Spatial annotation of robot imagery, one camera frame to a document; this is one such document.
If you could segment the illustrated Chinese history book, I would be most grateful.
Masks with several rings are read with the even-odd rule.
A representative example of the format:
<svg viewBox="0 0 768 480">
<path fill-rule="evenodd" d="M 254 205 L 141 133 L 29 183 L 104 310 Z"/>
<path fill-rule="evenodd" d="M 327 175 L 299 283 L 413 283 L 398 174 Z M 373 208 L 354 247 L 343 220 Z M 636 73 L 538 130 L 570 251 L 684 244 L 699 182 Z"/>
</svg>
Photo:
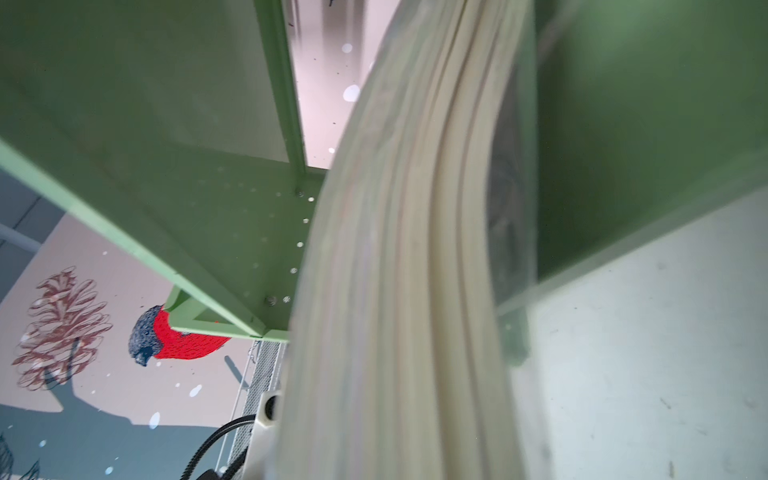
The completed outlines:
<svg viewBox="0 0 768 480">
<path fill-rule="evenodd" d="M 530 1 L 397 8 L 316 205 L 267 479 L 549 479 Z"/>
</svg>

